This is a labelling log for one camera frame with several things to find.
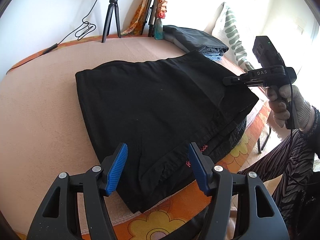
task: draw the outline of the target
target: blue gripper pad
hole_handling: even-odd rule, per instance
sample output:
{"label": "blue gripper pad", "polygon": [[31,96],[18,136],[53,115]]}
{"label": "blue gripper pad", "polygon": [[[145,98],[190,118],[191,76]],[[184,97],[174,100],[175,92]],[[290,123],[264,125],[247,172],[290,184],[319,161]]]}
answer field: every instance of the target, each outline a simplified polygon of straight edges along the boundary
{"label": "blue gripper pad", "polygon": [[196,143],[189,144],[188,157],[191,162],[191,168],[195,175],[199,189],[204,192],[206,196],[210,196],[211,179],[213,177],[212,167],[213,162],[208,163],[202,153],[200,152]]}
{"label": "blue gripper pad", "polygon": [[119,144],[116,151],[112,155],[115,157],[115,160],[108,172],[107,175],[107,186],[106,186],[106,193],[107,195],[111,195],[113,191],[116,190],[122,170],[124,168],[125,162],[127,161],[128,157],[128,146],[123,143],[122,145]]}

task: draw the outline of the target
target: gloved hand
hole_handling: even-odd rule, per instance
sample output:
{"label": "gloved hand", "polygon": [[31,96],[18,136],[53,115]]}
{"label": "gloved hand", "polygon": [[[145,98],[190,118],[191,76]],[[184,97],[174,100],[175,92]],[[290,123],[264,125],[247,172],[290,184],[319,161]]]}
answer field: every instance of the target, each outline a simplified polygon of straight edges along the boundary
{"label": "gloved hand", "polygon": [[[302,95],[297,86],[292,86],[293,92],[293,101],[295,107],[297,109],[297,116],[300,129],[303,130],[306,128],[310,114],[311,114],[311,107],[309,102],[303,99]],[[284,85],[279,88],[279,94],[283,98],[290,98],[291,97],[291,88],[290,85]],[[287,110],[287,106],[284,101],[278,98],[277,93],[272,88],[267,88],[266,96],[270,100],[269,106],[274,112],[274,120],[280,126],[284,127],[284,121],[289,119],[290,113]]]}

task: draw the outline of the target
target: finger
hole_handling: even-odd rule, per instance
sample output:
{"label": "finger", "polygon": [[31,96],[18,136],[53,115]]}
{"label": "finger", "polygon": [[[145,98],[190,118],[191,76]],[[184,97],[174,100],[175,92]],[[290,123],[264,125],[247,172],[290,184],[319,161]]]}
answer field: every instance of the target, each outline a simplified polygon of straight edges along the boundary
{"label": "finger", "polygon": [[278,98],[277,93],[272,88],[267,88],[266,96],[270,101],[275,101]]}
{"label": "finger", "polygon": [[[292,85],[292,97],[294,98],[296,94],[299,92],[299,89],[297,86]],[[291,98],[291,87],[290,85],[284,85],[279,88],[279,95],[281,95],[283,98]]]}
{"label": "finger", "polygon": [[287,109],[285,102],[279,99],[276,101],[269,101],[269,106],[275,113],[283,112]]}
{"label": "finger", "polygon": [[281,119],[281,120],[288,120],[289,117],[290,117],[290,113],[288,110],[285,110],[283,112],[280,112],[280,113],[276,113],[274,112],[274,115],[277,119]]}
{"label": "finger", "polygon": [[275,116],[273,117],[273,119],[275,120],[276,124],[279,125],[281,128],[284,127],[284,125],[285,125],[284,120],[278,119]]}

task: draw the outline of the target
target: gray folded garment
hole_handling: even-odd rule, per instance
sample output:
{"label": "gray folded garment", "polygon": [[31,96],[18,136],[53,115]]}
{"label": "gray folded garment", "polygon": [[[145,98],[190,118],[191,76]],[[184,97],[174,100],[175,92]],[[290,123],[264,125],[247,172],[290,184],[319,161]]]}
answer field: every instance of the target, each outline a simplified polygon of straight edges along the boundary
{"label": "gray folded garment", "polygon": [[174,43],[185,52],[197,50],[211,60],[221,60],[229,49],[222,41],[203,31],[174,25],[163,26],[163,31],[166,41]]}

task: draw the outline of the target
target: red rose decoration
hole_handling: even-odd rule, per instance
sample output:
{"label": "red rose decoration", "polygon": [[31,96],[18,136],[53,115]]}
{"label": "red rose decoration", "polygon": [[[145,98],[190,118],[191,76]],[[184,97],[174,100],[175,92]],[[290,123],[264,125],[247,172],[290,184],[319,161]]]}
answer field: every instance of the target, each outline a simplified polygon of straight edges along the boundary
{"label": "red rose decoration", "polygon": [[157,17],[160,18],[160,19],[164,19],[165,18],[165,13],[163,11],[160,11],[160,12],[158,12]]}

